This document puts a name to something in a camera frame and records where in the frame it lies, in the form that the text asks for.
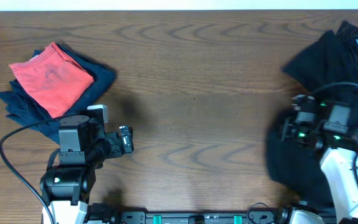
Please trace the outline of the black t-shirt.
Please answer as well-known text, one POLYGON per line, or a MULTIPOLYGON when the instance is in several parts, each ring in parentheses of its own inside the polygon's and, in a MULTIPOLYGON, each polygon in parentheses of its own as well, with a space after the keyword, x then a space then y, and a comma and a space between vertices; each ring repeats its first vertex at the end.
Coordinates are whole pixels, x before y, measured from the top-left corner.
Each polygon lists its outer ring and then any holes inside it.
MULTIPOLYGON (((336 82, 348 82, 317 95, 319 100, 349 103, 351 116, 349 130, 358 136, 358 63, 351 60, 336 32, 327 31, 321 38, 304 49, 283 71, 299 81, 308 91, 336 82)), ((266 139, 266 161, 272 180, 296 192, 303 201, 317 207, 333 205, 327 180, 318 161, 310 152, 292 141, 278 138, 278 125, 290 111, 281 112, 266 139)))

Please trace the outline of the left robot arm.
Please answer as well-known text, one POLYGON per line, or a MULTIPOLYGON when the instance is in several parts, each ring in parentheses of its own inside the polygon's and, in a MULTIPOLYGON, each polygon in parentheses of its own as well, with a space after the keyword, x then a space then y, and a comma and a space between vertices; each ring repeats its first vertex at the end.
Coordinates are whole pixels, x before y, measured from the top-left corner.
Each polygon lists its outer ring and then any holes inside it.
POLYGON ((44 223, 120 223, 119 213, 105 203, 90 204, 96 170, 107 159, 134 151, 133 129, 121 126, 107 133, 102 116, 63 118, 59 127, 60 150, 50 156, 40 180, 44 223), (52 159, 58 158, 58 165, 52 159))

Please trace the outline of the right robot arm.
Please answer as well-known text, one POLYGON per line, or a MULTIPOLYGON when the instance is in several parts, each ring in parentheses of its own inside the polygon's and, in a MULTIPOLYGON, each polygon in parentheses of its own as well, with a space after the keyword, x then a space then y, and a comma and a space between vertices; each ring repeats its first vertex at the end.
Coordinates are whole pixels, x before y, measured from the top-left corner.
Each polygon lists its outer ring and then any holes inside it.
POLYGON ((358 143, 349 134, 349 105, 293 97, 295 115, 285 119, 281 140, 309 149, 328 181, 338 223, 358 223, 358 143))

